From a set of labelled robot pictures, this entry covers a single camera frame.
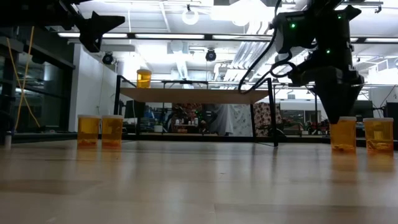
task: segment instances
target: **yellow cable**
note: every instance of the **yellow cable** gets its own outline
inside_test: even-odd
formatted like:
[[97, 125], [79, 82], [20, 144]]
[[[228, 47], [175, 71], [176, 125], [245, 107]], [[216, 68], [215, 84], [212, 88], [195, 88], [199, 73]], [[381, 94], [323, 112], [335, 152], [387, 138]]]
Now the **yellow cable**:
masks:
[[27, 76], [27, 71], [28, 71], [28, 68], [29, 68], [30, 51], [32, 50], [33, 34], [34, 34], [34, 27], [32, 27], [32, 32], [31, 32], [31, 34], [30, 34], [30, 45], [29, 45], [29, 49], [28, 49], [28, 57], [27, 57], [26, 67], [25, 67], [24, 83], [23, 83], [22, 87], [21, 87], [21, 82], [20, 82], [19, 77], [18, 77], [17, 68], [16, 68], [16, 65], [15, 65], [15, 62], [14, 62], [14, 57], [12, 56], [10, 40], [7, 38], [8, 51], [9, 51], [9, 53], [10, 53], [12, 66], [13, 66], [13, 68], [14, 68], [14, 73], [15, 73], [15, 76], [16, 76], [16, 78], [17, 78], [19, 88], [21, 89], [21, 99], [20, 99], [20, 101], [19, 101], [18, 115], [17, 115], [17, 122], [16, 122], [16, 125], [15, 125], [15, 130], [16, 130], [17, 127], [18, 127], [19, 115], [20, 115], [20, 113], [21, 113], [22, 99], [25, 99], [25, 103], [26, 103], [26, 106], [27, 106], [27, 108], [28, 108], [28, 110], [29, 110], [30, 115], [32, 115], [33, 119], [34, 119], [35, 122], [36, 122], [36, 125], [37, 125], [38, 127], [40, 127], [39, 122], [37, 121], [36, 117], [33, 115], [32, 110], [30, 109], [30, 106], [29, 106], [29, 104], [28, 104], [28, 102], [27, 102], [26, 97], [24, 97], [24, 89], [25, 89], [26, 76]]

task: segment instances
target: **cable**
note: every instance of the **cable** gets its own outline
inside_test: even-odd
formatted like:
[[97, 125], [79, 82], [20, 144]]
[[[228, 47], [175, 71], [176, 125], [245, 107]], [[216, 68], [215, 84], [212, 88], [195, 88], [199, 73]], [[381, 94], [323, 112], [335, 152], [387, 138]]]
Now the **cable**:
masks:
[[[278, 11], [278, 8], [279, 8], [281, 2], [282, 2], [282, 0], [278, 0], [278, 1], [276, 2], [275, 11], [274, 11], [275, 17], [276, 17], [276, 15], [277, 15], [277, 11]], [[253, 64], [249, 67], [249, 69], [248, 69], [248, 70], [246, 71], [246, 73], [243, 75], [243, 77], [242, 77], [242, 79], [241, 79], [241, 81], [239, 82], [239, 85], [238, 85], [238, 91], [239, 91], [240, 94], [249, 93], [251, 90], [257, 88], [257, 87], [255, 87], [255, 86], [252, 86], [249, 90], [242, 91], [242, 85], [243, 85], [244, 80], [246, 79], [246, 77], [250, 74], [250, 72], [254, 69], [254, 67], [260, 62], [260, 60], [265, 56], [265, 54], [268, 53], [269, 49], [271, 49], [272, 44], [275, 42], [276, 32], [277, 32], [277, 28], [275, 27], [275, 28], [274, 28], [274, 33], [272, 34], [272, 38], [271, 38], [271, 40], [269, 41], [269, 43], [268, 43], [266, 49], [263, 51], [263, 53], [260, 54], [260, 56], [253, 62]]]
[[265, 145], [265, 146], [269, 146], [269, 147], [275, 147], [275, 146], [271, 146], [270, 144], [266, 144], [266, 143], [262, 143], [262, 142], [256, 142], [257, 144], [262, 144], [262, 145]]
[[369, 97], [367, 97], [365, 94], [363, 94], [363, 96], [365, 96], [366, 99], [368, 99], [370, 102], [372, 102], [372, 104], [373, 104], [373, 106], [374, 106], [374, 109], [377, 110], [377, 113], [379, 114], [379, 117], [381, 118], [380, 111], [379, 111], [380, 109], [377, 108], [377, 106], [373, 103], [373, 101], [371, 101], [371, 100], [369, 99]]
[[292, 69], [295, 69], [295, 68], [296, 68], [296, 65], [295, 65], [295, 64], [293, 64], [292, 62], [289, 62], [289, 60], [292, 59], [292, 53], [291, 53], [291, 51], [289, 51], [288, 54], [289, 54], [289, 55], [287, 56], [287, 58], [285, 58], [285, 59], [283, 59], [283, 60], [281, 60], [281, 61], [279, 61], [279, 62], [273, 64], [273, 65], [271, 66], [271, 69], [270, 69], [268, 72], [266, 72], [260, 79], [258, 79], [258, 81], [257, 81], [252, 87], [250, 87], [249, 90], [246, 90], [245, 92], [241, 92], [241, 94], [246, 94], [246, 93], [249, 93], [249, 92], [252, 91], [252, 90], [255, 90], [256, 88], [259, 88], [262, 84], [264, 84], [264, 83], [266, 82], [266, 76], [267, 76], [268, 74], [271, 74], [271, 75], [272, 75], [273, 77], [275, 77], [275, 78], [283, 78], [283, 77], [287, 76], [287, 74], [276, 75], [276, 74], [274, 73], [274, 69], [277, 68], [277, 67], [279, 67], [279, 66], [281, 66], [281, 65], [285, 65], [285, 64], [286, 64], [286, 65], [289, 65], [290, 67], [292, 67]]
[[387, 98], [391, 95], [391, 93], [392, 93], [392, 91], [396, 88], [396, 84], [392, 87], [392, 89], [391, 89], [391, 91], [390, 91], [390, 93], [386, 96], [386, 98], [383, 100], [383, 102], [381, 102], [381, 104], [380, 104], [380, 106], [379, 107], [381, 107], [382, 105], [383, 105], [383, 103], [387, 100]]
[[17, 78], [17, 82], [18, 82], [19, 88], [21, 89], [21, 99], [19, 101], [19, 107], [18, 107], [18, 114], [17, 114], [17, 121], [16, 121], [16, 125], [15, 125], [15, 130], [18, 127], [19, 115], [21, 113], [22, 99], [25, 99], [25, 103], [26, 103], [27, 109], [29, 110], [30, 115], [32, 115], [33, 119], [36, 122], [36, 125], [38, 127], [40, 127], [40, 124], [37, 121], [36, 117], [33, 115], [33, 112], [32, 112], [32, 110], [31, 110], [31, 108], [30, 108], [30, 106], [29, 106], [29, 104], [27, 102], [26, 97], [24, 97], [25, 81], [26, 81], [26, 75], [27, 75], [27, 71], [28, 71], [28, 67], [29, 67], [29, 56], [30, 56], [30, 51], [32, 49], [33, 34], [34, 34], [34, 27], [32, 27], [32, 32], [30, 34], [30, 45], [29, 45], [29, 50], [28, 50], [28, 58], [27, 58], [27, 61], [26, 61], [26, 68], [25, 68], [25, 76], [24, 76], [24, 84], [23, 84], [23, 86], [21, 86], [21, 81], [19, 80], [19, 77], [18, 77], [18, 71], [17, 71], [16, 65], [15, 65], [14, 57], [12, 56], [10, 40], [8, 38], [6, 39], [7, 40], [7, 45], [8, 45], [8, 51], [9, 51], [10, 58], [11, 58], [12, 67], [14, 69], [14, 73], [15, 73], [15, 76]]

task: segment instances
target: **shelf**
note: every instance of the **shelf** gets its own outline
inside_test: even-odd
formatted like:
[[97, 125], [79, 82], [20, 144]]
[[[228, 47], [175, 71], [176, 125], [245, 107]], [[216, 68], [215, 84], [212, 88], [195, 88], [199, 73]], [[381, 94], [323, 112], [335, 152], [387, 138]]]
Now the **shelf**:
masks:
[[120, 88], [120, 93], [138, 102], [253, 104], [268, 96], [266, 90], [242, 95], [237, 90]]

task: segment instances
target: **wooden tabletop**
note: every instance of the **wooden tabletop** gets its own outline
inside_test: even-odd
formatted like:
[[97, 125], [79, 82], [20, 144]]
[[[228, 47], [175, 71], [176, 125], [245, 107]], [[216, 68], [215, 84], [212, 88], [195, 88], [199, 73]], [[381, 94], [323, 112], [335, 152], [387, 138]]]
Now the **wooden tabletop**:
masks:
[[268, 96], [265, 90], [242, 95], [237, 90], [120, 88], [120, 93], [139, 102], [151, 103], [253, 104]]
[[329, 144], [76, 141], [0, 151], [3, 224], [398, 223], [394, 155]]

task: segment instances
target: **cup on table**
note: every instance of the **cup on table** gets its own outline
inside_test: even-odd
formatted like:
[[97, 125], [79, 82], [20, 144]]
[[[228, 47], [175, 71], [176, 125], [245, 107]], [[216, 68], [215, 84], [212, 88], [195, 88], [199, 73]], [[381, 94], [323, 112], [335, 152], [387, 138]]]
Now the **cup on table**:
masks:
[[330, 124], [330, 143], [334, 151], [355, 152], [356, 117], [340, 117], [337, 124]]
[[102, 116], [102, 146], [120, 148], [122, 145], [123, 116]]
[[78, 147], [97, 146], [100, 121], [100, 116], [78, 115]]
[[137, 88], [150, 88], [152, 72], [146, 69], [137, 70]]
[[368, 152], [392, 152], [394, 118], [365, 118], [366, 149]]

